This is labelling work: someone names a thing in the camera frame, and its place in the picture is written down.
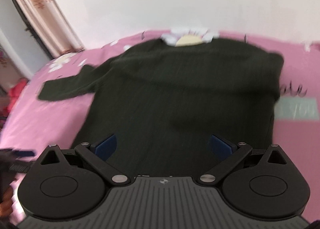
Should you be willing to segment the dark green knit sweater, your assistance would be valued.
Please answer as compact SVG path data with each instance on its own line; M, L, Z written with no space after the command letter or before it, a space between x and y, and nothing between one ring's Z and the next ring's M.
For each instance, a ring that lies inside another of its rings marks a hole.
M198 177L217 163L212 135L256 149L272 143L283 64L278 53L232 39L180 47L155 39L45 82L39 99L93 93L73 145L114 134L107 162L129 177Z

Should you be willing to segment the red clothes pile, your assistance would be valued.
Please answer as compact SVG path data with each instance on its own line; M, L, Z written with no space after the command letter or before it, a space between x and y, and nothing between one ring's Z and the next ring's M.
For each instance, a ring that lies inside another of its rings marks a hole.
M23 89L28 83L28 79L26 78L21 78L18 83L9 90L8 96L10 98L10 102L7 106L7 112L10 113L16 104L17 100L19 99Z

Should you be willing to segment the pink floral bed sheet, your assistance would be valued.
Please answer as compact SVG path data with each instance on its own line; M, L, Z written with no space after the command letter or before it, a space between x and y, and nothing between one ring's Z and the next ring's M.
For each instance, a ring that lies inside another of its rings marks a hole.
M160 30L145 31L102 48L49 62L22 91L1 132L1 147L37 153L52 143L70 147L84 123L93 96L87 94L60 102L41 101L37 96L43 83L74 76L85 64L100 65L133 45L161 35ZM319 42L282 41L226 31L220 32L220 36L283 55L281 98L276 106L273 140L288 154L310 186L311 196L304 217L308 221L319 219Z

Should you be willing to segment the pink patterned curtain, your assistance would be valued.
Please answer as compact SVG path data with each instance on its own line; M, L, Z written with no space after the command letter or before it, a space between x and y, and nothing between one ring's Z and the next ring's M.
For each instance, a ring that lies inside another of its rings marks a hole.
M54 58L84 50L55 0L16 1Z

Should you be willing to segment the black window frame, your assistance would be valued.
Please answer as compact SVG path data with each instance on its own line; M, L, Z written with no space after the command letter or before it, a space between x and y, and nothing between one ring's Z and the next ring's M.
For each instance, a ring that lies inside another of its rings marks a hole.
M29 32L30 35L35 39L35 41L37 42L37 44L40 46L41 50L44 51L44 53L46 54L46 56L50 59L53 60L54 57L52 56L52 54L50 53L50 51L48 50L48 48L45 46L45 44L43 43L42 39L39 37L39 35L37 34L37 32L35 31L35 29L33 28L33 26L31 25L31 23L29 22L29 20L27 19L27 17L25 16L25 14L23 13L23 11L21 10L20 6L18 5L16 0L11 0L13 5L15 6L20 18L22 19L23 23L25 24L25 32Z

